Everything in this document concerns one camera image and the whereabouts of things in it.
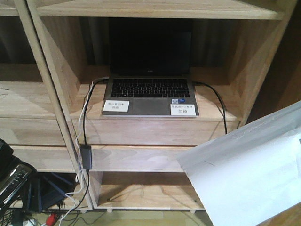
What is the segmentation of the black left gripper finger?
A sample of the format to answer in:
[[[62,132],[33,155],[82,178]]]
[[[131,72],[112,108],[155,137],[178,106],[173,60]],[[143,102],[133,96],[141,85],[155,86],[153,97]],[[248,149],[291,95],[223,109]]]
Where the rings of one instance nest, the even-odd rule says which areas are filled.
[[[0,176],[2,177],[13,160],[13,149],[3,140],[0,140]]]

